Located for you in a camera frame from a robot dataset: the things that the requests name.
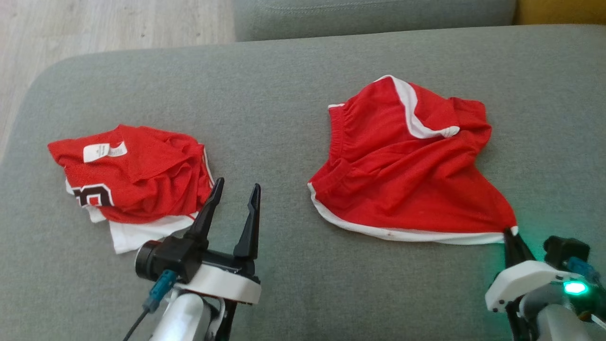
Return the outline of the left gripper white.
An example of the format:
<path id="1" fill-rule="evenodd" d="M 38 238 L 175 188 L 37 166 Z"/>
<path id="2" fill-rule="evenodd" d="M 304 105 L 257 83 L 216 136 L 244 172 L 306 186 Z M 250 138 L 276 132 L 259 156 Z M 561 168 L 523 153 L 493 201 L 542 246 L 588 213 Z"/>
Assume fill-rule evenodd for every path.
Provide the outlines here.
<path id="1" fill-rule="evenodd" d="M 203 209 L 185 233 L 185 238 L 194 241 L 199 248 L 208 248 L 207 237 L 224 184 L 224 178 L 215 181 Z M 254 260 L 259 250 L 260 196 L 260 184 L 255 184 L 248 202 L 249 215 L 233 255 L 205 251 L 197 274 L 188 284 L 178 283 L 179 289 L 240 304 L 255 305 L 259 302 L 262 289 L 259 278 L 255 276 Z"/>

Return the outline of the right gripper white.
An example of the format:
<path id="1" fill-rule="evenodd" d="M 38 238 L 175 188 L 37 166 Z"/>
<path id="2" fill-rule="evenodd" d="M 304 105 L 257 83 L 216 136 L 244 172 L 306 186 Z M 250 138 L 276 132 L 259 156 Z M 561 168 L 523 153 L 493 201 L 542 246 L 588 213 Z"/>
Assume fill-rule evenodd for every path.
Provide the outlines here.
<path id="1" fill-rule="evenodd" d="M 536 257 L 517 227 L 504 230 L 505 266 L 485 294 L 488 311 L 504 313 L 509 304 L 519 304 L 522 314 L 537 314 L 548 305 L 571 308 L 571 298 L 588 296 L 592 285 L 573 272 L 559 270 Z"/>

